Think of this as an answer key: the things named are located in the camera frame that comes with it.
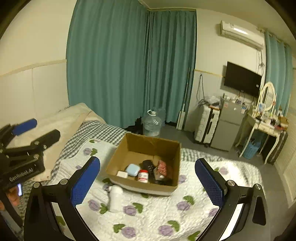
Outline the person's hand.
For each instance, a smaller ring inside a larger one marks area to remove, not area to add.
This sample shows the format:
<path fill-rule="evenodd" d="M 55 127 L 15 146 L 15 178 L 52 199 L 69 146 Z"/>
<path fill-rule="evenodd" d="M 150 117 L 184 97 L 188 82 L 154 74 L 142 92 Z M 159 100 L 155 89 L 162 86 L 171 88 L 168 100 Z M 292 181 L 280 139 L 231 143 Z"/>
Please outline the person's hand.
<path fill-rule="evenodd" d="M 15 187 L 9 189 L 6 192 L 6 196 L 13 206 L 18 206 L 20 204 L 19 187 L 18 186 L 15 186 Z M 5 210 L 5 205 L 3 204 L 2 199 L 0 201 L 0 210 L 1 211 Z"/>

